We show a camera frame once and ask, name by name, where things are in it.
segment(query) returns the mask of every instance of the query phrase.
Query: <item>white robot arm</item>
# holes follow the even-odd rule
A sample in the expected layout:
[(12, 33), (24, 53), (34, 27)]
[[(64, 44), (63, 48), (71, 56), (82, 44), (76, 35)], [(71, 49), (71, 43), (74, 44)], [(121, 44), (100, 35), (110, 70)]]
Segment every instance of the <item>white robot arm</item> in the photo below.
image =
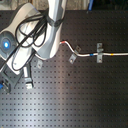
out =
[(48, 2), (49, 10), (43, 16), (30, 3), (18, 7), (10, 25), (0, 33), (1, 57), (17, 75), (33, 54), (47, 60), (59, 48), (67, 0)]

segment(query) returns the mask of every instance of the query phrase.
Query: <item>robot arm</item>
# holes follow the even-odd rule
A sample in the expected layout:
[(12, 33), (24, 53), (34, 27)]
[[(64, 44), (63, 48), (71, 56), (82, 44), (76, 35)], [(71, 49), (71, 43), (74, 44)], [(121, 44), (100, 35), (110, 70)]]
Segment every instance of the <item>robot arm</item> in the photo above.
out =
[(48, 16), (46, 16), (46, 26), (44, 26), (46, 27), (46, 31), (37, 37), (34, 44), (32, 44), (31, 38), (33, 33), (30, 33), (35, 27), (39, 26), (38, 24), (41, 22), (32, 21), (22, 24), (22, 21), (27, 18), (29, 19), (34, 16), (37, 16), (37, 18), (41, 17), (41, 13), (30, 3), (22, 5), (16, 10), (10, 25), (0, 34), (0, 43), (2, 47), (0, 48), (1, 57), (5, 61), (9, 57), (7, 65), (15, 74), (19, 74), (20, 69), (30, 61), (33, 53), (37, 53), (43, 60), (47, 60), (52, 58), (59, 48), (62, 19), (64, 17), (67, 0), (48, 0), (48, 2), (49, 11)]

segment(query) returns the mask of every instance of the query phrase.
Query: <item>cable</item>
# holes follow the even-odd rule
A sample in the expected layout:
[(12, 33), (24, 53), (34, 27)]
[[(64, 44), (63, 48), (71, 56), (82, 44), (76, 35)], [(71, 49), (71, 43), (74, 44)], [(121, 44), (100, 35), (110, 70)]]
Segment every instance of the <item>cable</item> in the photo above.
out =
[[(70, 50), (77, 56), (79, 57), (88, 57), (88, 56), (97, 56), (98, 53), (91, 53), (91, 54), (79, 54), (79, 53), (76, 53), (71, 45), (67, 42), (67, 41), (62, 41), (60, 42), (60, 44), (67, 44), (68, 47), (70, 48)], [(104, 56), (128, 56), (128, 53), (102, 53)]]
[[(18, 42), (18, 44), (20, 45), (21, 43), (21, 47), (23, 48), (29, 48), (31, 47), (31, 45), (35, 45), (36, 47), (40, 47), (43, 45), (44, 41), (45, 41), (45, 38), (46, 38), (46, 30), (47, 30), (47, 19), (46, 19), (46, 15), (48, 13), (48, 10), (46, 10), (44, 12), (44, 14), (39, 14), (39, 15), (34, 15), (34, 16), (31, 16), (25, 20), (23, 20), (16, 28), (16, 31), (15, 31), (15, 37), (16, 37), (16, 41)], [(34, 27), (34, 29), (31, 31), (31, 34), (26, 34), (24, 33), (22, 30), (21, 30), (21, 27), (23, 27), (23, 25), (25, 25), (26, 23), (30, 23), (30, 22), (35, 22), (35, 21), (38, 21), (36, 26)], [(32, 38), (32, 43), (27, 45), (27, 46), (23, 46), (24, 42), (21, 41), (19, 42), (18, 41), (18, 38), (17, 38), (17, 32), (19, 32), (24, 35), (24, 42), (28, 39), (28, 38)], [(35, 44), (35, 41), (38, 39), (38, 37), (44, 33), (44, 39), (42, 41), (42, 43), (40, 45), (36, 45)], [(18, 71), (18, 70), (21, 70), (27, 63), (28, 61), (35, 56), (35, 51), (32, 53), (32, 55), (28, 58), (27, 62), (19, 69), (15, 69), (14, 66), (13, 66), (13, 63), (14, 63), (14, 60), (16, 58), (16, 55), (18, 54), (20, 48), (17, 48), (16, 52), (14, 53), (14, 56), (13, 56), (13, 60), (12, 60), (12, 69), (14, 71)]]
[[(14, 71), (17, 71), (14, 69), (13, 67), (13, 62), (14, 59), (19, 51), (20, 47), (23, 48), (29, 48), (32, 44), (35, 44), (34, 42), (36, 41), (36, 39), (42, 34), (42, 32), (44, 33), (44, 40), (41, 43), (41, 45), (43, 45), (45, 38), (46, 38), (46, 29), (47, 29), (47, 20), (46, 20), (46, 16), (48, 14), (48, 9), (42, 13), (42, 14), (38, 14), (38, 15), (34, 15), (31, 17), (28, 17), (27, 19), (23, 20), (16, 28), (15, 31), (15, 38), (16, 38), (16, 42), (18, 43), (18, 46), (12, 51), (12, 53), (9, 55), (9, 57), (7, 58), (7, 60), (3, 63), (2, 67), (0, 70), (3, 69), (4, 65), (8, 62), (8, 60), (13, 56), (13, 61), (12, 61), (12, 68)], [(26, 35), (24, 32), (21, 31), (21, 27), (29, 22), (34, 22), (34, 21), (38, 21), (35, 28), (28, 34)], [(24, 35), (24, 39), (19, 42), (18, 38), (17, 38), (17, 31), (19, 30), (19, 32), (21, 32), (21, 34)], [(27, 46), (23, 46), (24, 42), (28, 39), (28, 38), (33, 38), (33, 42)], [(35, 55), (35, 53), (32, 53), (32, 55), (28, 58), (27, 62), (24, 64), (24, 66), (28, 63), (28, 61), (30, 60), (30, 58), (32, 58)]]

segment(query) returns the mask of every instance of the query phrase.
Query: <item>metal clamp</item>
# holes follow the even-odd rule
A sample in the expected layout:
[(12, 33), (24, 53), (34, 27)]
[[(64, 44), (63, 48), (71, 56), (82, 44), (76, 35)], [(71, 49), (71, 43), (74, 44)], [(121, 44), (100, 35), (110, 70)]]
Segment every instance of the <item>metal clamp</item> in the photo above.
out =
[(25, 66), (23, 71), (24, 71), (24, 77), (25, 77), (25, 82), (26, 82), (26, 88), (32, 89), (33, 88), (33, 81), (31, 78), (30, 65), (28, 64), (27, 66)]
[(97, 44), (97, 63), (102, 63), (103, 62), (103, 52), (104, 49), (102, 48), (102, 43)]
[[(75, 50), (74, 52), (75, 52), (75, 53), (80, 53), (80, 51), (81, 51), (81, 48), (80, 48), (79, 46), (77, 46), (77, 47), (76, 47), (76, 50)], [(75, 53), (73, 53), (73, 54), (71, 55), (70, 59), (69, 59), (69, 62), (70, 62), (71, 64), (73, 64), (74, 61), (75, 61), (76, 58), (77, 58), (77, 55), (76, 55)]]

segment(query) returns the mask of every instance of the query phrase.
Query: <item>cable clip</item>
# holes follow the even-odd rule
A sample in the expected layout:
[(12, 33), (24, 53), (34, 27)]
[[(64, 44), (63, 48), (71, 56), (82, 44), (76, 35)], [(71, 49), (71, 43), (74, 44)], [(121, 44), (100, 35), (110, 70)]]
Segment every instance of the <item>cable clip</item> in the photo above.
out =
[(76, 58), (77, 58), (77, 55), (76, 55), (75, 53), (80, 53), (80, 51), (81, 51), (81, 48), (80, 48), (79, 46), (76, 46), (76, 50), (74, 51), (74, 53), (71, 55), (71, 57), (70, 57), (70, 59), (69, 59), (69, 62), (70, 62), (71, 64), (73, 64), (74, 61), (75, 61)]
[(104, 51), (104, 49), (102, 48), (102, 43), (98, 43), (97, 44), (97, 53), (98, 53), (98, 55), (97, 55), (97, 63), (102, 63), (102, 61), (103, 61), (103, 51)]

